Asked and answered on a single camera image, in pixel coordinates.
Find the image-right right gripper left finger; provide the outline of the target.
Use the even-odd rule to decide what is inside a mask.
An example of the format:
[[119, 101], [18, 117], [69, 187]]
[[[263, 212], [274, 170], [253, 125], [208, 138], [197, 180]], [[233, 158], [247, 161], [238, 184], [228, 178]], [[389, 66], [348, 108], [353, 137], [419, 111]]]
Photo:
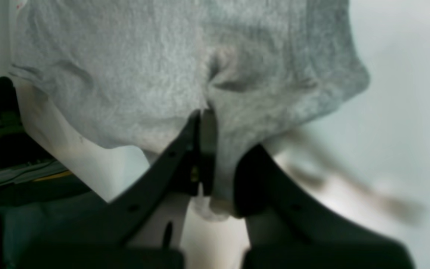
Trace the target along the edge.
[[196, 110], [147, 172], [102, 210], [43, 235], [20, 269], [183, 269], [178, 249], [192, 197], [212, 193], [213, 111]]

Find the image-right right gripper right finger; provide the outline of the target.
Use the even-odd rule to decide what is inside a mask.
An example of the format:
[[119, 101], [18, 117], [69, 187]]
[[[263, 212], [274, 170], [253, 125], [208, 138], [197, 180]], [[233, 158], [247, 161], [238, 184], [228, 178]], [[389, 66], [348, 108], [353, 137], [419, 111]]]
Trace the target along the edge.
[[309, 195], [257, 145], [239, 162], [234, 200], [251, 248], [244, 269], [413, 269], [403, 244]]

